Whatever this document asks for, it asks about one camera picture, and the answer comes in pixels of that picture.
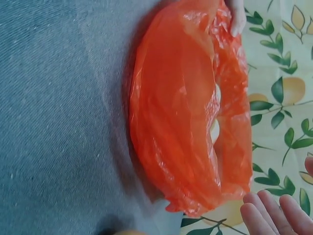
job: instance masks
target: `green leaf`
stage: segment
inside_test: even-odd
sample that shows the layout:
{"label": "green leaf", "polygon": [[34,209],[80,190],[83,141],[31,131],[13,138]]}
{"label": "green leaf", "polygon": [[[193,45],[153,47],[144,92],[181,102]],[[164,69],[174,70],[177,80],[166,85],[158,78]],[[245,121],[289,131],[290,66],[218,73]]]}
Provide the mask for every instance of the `green leaf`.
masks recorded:
{"label": "green leaf", "polygon": [[303,188],[300,189],[300,207],[308,216],[310,216],[311,214],[310,200],[307,192]]}
{"label": "green leaf", "polygon": [[202,220],[202,218],[200,219],[190,219],[190,218],[184,218],[182,219],[181,221],[181,228],[182,227],[185,227],[185,226],[188,226],[188,225],[191,225],[191,224],[194,224],[194,223],[197,223],[198,221]]}
{"label": "green leaf", "polygon": [[284,51],[284,43],[283,43],[282,35],[280,33],[277,34],[276,39],[275,39],[275,43],[277,45],[277,49],[278,49],[279,53],[282,54]]}
{"label": "green leaf", "polygon": [[275,196],[279,196],[279,197],[286,194],[286,190],[284,190],[284,189],[266,188],[265,190],[267,190],[271,194],[273,194]]}
{"label": "green leaf", "polygon": [[313,139],[297,140],[292,144],[293,149],[306,148],[313,145]]}
{"label": "green leaf", "polygon": [[270,121],[273,129],[276,129],[276,127],[284,120],[285,115],[282,112],[278,112],[275,114],[275,116]]}
{"label": "green leaf", "polygon": [[272,54],[272,53],[268,53],[268,56],[269,56],[273,61],[275,61],[276,63],[281,64],[281,65],[285,65],[284,59],[281,58],[280,56],[274,55],[274,54]]}
{"label": "green leaf", "polygon": [[310,123],[309,123],[309,119],[307,118],[303,120],[301,123],[301,128],[304,134],[309,130],[309,127],[310,127]]}
{"label": "green leaf", "polygon": [[305,133],[308,137],[312,137],[313,138],[313,130],[309,130]]}
{"label": "green leaf", "polygon": [[272,94],[278,103],[284,101],[283,77],[280,77],[271,88]]}
{"label": "green leaf", "polygon": [[288,51],[286,55],[284,56],[284,65],[289,67],[290,63],[291,63],[291,53],[290,51]]}
{"label": "green leaf", "polygon": [[251,126],[258,124],[262,120],[262,114],[251,116]]}
{"label": "green leaf", "polygon": [[284,112],[285,112],[285,114],[286,114],[286,115],[288,115],[289,117],[291,117],[291,118],[292,118],[292,115],[291,115],[291,113],[290,113],[289,111],[284,110]]}
{"label": "green leaf", "polygon": [[262,34],[262,35],[267,35],[269,36],[270,34],[268,34],[268,32],[264,29],[261,29],[261,28],[255,28],[255,27],[251,27],[249,28],[252,32],[255,32],[255,33],[259,33],[259,34]]}
{"label": "green leaf", "polygon": [[252,164],[252,169],[256,172],[261,172],[263,173],[262,169],[255,163]]}
{"label": "green leaf", "polygon": [[187,233],[187,235],[210,235],[215,227],[208,228],[208,229],[195,229]]}
{"label": "green leaf", "polygon": [[266,178],[266,177],[257,177],[257,178],[254,179],[254,181],[259,183],[259,184],[262,184],[262,185],[277,186],[276,182],[273,182],[271,179]]}
{"label": "green leaf", "polygon": [[288,147],[291,147],[293,138],[294,138],[294,130],[293,128],[289,128],[288,131],[285,133],[285,143]]}
{"label": "green leaf", "polygon": [[260,44],[265,46],[265,47],[277,49],[277,45],[275,43],[272,43],[272,42],[267,41],[267,40],[261,40]]}
{"label": "green leaf", "polygon": [[298,63],[297,61],[293,61],[292,65],[290,66],[290,68],[283,68],[283,67],[279,67],[282,71],[284,71],[285,73],[288,74],[294,74],[294,72],[296,72],[296,70],[298,69]]}
{"label": "green leaf", "polygon": [[295,192],[295,186],[288,176],[284,178],[284,187],[286,189],[286,194],[293,196]]}
{"label": "green leaf", "polygon": [[251,23],[251,24],[257,24],[257,25],[261,25],[263,23],[263,19],[258,19],[252,16],[247,16],[246,17],[246,21]]}
{"label": "green leaf", "polygon": [[268,35],[271,35],[274,32],[274,26],[271,20],[266,21],[265,29]]}
{"label": "green leaf", "polygon": [[252,101],[250,102],[250,110],[251,111],[260,111],[267,110],[273,107],[273,104],[265,102],[265,101]]}
{"label": "green leaf", "polygon": [[275,185],[280,184],[279,176],[272,168],[268,169],[268,177],[275,183]]}

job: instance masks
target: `leaf print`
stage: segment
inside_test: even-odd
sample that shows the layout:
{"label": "leaf print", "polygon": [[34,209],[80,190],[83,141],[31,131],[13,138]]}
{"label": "leaf print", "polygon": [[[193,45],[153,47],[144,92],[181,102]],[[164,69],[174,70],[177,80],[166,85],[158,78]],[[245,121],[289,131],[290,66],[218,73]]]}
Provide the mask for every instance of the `leaf print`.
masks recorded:
{"label": "leaf print", "polygon": [[303,133],[306,133],[309,130],[309,126],[310,126],[310,123],[309,123],[308,118],[302,121],[301,129],[302,129]]}
{"label": "leaf print", "polygon": [[262,185],[270,185],[270,186],[278,186],[279,183],[277,184],[276,182],[272,181],[269,178],[266,177],[257,177],[254,179],[255,182],[262,184]]}
{"label": "leaf print", "polygon": [[289,117],[291,117],[291,118],[292,118],[292,115],[291,115],[291,113],[290,113],[289,111],[284,110],[284,113],[285,113],[287,116],[289,116]]}
{"label": "leaf print", "polygon": [[277,188],[266,188],[265,190],[269,191],[271,194],[275,195],[275,196],[282,196],[287,194],[286,190],[284,189],[277,189]]}
{"label": "leaf print", "polygon": [[313,19],[310,18],[310,24],[307,28],[307,34],[313,35]]}
{"label": "leaf print", "polygon": [[277,49],[277,45],[275,43],[272,43],[270,41],[267,40],[261,40],[260,44],[265,46],[265,47],[269,47],[269,48],[273,48],[273,49]]}
{"label": "leaf print", "polygon": [[288,67],[290,66],[290,63],[291,63],[291,53],[290,53],[290,51],[288,51],[286,53],[286,55],[284,56],[284,62],[285,62],[285,65],[287,65]]}
{"label": "leaf print", "polygon": [[286,176],[284,178],[284,187],[286,190],[286,194],[289,194],[290,196],[293,196],[294,192],[295,192],[295,186],[293,184],[293,182],[290,180],[290,178],[288,176]]}
{"label": "leaf print", "polygon": [[252,164],[252,169],[256,172],[263,173],[262,169],[255,163]]}
{"label": "leaf print", "polygon": [[313,145],[313,139],[297,140],[292,144],[293,149],[305,148]]}
{"label": "leaf print", "polygon": [[256,11],[254,12],[253,16],[247,16],[246,21],[248,21],[251,24],[258,24],[258,25],[263,24],[263,18]]}
{"label": "leaf print", "polygon": [[300,11],[300,9],[295,5],[293,6],[292,14],[291,14],[291,22],[294,25],[294,27],[298,30],[302,30],[305,19],[303,13]]}
{"label": "leaf print", "polygon": [[276,129],[276,127],[284,120],[285,115],[282,112],[278,112],[275,114],[275,116],[271,120],[271,125],[273,129]]}
{"label": "leaf print", "polygon": [[299,175],[304,180],[304,182],[313,185],[313,177],[304,171],[300,171]]}
{"label": "leaf print", "polygon": [[274,26],[271,20],[266,21],[265,29],[269,35],[274,32]]}
{"label": "leaf print", "polygon": [[271,91],[277,102],[281,104],[284,101],[283,77],[280,77],[272,85]]}
{"label": "leaf print", "polygon": [[268,53],[268,56],[269,56],[273,61],[275,61],[276,63],[281,64],[281,65],[286,65],[286,64],[285,64],[285,60],[284,60],[283,58],[281,58],[280,56],[274,55],[274,54],[272,54],[272,53]]}
{"label": "leaf print", "polygon": [[300,207],[308,216],[310,216],[311,214],[310,200],[307,192],[303,188],[300,189]]}
{"label": "leaf print", "polygon": [[252,101],[250,102],[250,110],[251,111],[260,111],[267,110],[273,107],[274,105],[265,101]]}
{"label": "leaf print", "polygon": [[200,218],[200,219],[184,218],[181,221],[181,226],[180,227],[182,228],[182,227],[185,227],[185,226],[197,223],[200,220],[202,220],[202,218]]}
{"label": "leaf print", "polygon": [[293,138],[294,138],[294,130],[293,128],[289,128],[289,130],[285,134],[285,143],[288,147],[291,147]]}
{"label": "leaf print", "polygon": [[277,34],[276,39],[275,39],[275,43],[277,45],[277,49],[279,51],[279,53],[283,53],[284,50],[284,43],[283,43],[283,38],[282,35],[280,33]]}
{"label": "leaf print", "polygon": [[208,229],[195,229],[187,233],[187,235],[210,235],[215,227],[208,228]]}
{"label": "leaf print", "polygon": [[292,75],[294,74],[294,72],[296,72],[296,70],[298,69],[298,63],[296,61],[293,61],[292,65],[290,66],[290,68],[284,68],[284,67],[279,67],[282,71]]}
{"label": "leaf print", "polygon": [[268,35],[271,35],[271,33],[269,34],[269,33],[267,32],[267,30],[261,29],[261,28],[251,27],[250,30],[251,30],[252,32],[259,33],[259,34],[262,34],[262,35],[267,35],[267,36],[268,36]]}
{"label": "leaf print", "polygon": [[262,114],[251,116],[251,126],[258,124],[262,120]]}
{"label": "leaf print", "polygon": [[283,21],[283,27],[285,30],[287,30],[290,33],[295,33],[294,29],[285,21]]}
{"label": "leaf print", "polygon": [[268,177],[277,185],[280,184],[280,179],[277,173],[272,168],[268,169]]}

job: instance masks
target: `hand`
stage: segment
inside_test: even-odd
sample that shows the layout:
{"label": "hand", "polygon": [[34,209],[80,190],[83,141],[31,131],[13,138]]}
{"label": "hand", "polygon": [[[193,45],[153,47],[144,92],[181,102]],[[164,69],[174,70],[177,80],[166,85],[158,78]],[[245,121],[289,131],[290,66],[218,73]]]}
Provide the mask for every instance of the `hand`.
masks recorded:
{"label": "hand", "polygon": [[[307,158],[305,166],[313,176],[313,158]],[[313,220],[302,211],[289,195],[280,197],[278,204],[268,191],[248,193],[244,197],[241,215],[251,235],[311,235]]]}
{"label": "hand", "polygon": [[230,33],[233,37],[243,32],[246,25],[246,13],[244,7],[244,0],[225,0],[232,16]]}

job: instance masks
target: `blue-gray cloth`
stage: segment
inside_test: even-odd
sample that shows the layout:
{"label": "blue-gray cloth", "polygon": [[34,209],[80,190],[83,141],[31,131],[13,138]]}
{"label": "blue-gray cloth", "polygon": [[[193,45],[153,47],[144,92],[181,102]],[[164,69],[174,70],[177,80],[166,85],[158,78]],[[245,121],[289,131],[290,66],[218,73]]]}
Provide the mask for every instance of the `blue-gray cloth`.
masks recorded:
{"label": "blue-gray cloth", "polygon": [[131,161],[121,98],[158,2],[0,0],[1,235],[179,234]]}

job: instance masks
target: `patterned fabric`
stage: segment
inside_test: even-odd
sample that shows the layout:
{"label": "patterned fabric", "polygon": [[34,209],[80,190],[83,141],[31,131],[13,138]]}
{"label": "patterned fabric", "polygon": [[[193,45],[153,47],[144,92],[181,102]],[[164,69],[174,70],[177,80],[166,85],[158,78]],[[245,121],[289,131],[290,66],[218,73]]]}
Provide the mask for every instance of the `patterned fabric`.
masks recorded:
{"label": "patterned fabric", "polygon": [[[313,217],[313,2],[246,1],[243,42],[249,64],[254,181],[275,199],[292,195]],[[201,218],[184,217],[181,235],[248,234],[232,201]]]}

